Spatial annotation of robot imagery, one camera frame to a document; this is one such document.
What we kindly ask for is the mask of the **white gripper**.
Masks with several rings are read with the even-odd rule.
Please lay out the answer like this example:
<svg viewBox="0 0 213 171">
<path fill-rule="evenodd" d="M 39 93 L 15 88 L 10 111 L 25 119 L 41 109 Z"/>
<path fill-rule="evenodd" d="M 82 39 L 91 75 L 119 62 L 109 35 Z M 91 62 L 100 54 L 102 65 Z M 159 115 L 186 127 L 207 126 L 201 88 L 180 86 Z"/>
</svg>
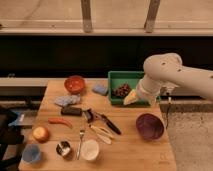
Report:
<svg viewBox="0 0 213 171">
<path fill-rule="evenodd" d="M 151 79 L 149 76 L 144 76 L 139 80 L 136 91 L 132 89 L 130 93 L 124 98 L 123 104 L 129 105 L 139 99 L 147 101 L 150 105 L 156 103 L 156 98 L 160 94 L 162 84 Z"/>
</svg>

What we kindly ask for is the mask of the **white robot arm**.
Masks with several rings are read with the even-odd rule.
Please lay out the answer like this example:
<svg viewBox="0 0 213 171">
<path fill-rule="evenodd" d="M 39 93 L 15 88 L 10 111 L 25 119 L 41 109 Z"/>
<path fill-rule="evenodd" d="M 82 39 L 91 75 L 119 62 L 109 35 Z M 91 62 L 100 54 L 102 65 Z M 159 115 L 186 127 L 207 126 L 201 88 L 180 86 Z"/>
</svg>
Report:
<svg viewBox="0 0 213 171">
<path fill-rule="evenodd" d="M 213 71 L 186 67 L 176 53 L 148 57 L 143 63 L 143 70 L 145 75 L 124 98 L 124 105 L 139 100 L 155 104 L 160 89 L 167 84 L 187 88 L 204 99 L 213 101 Z"/>
</svg>

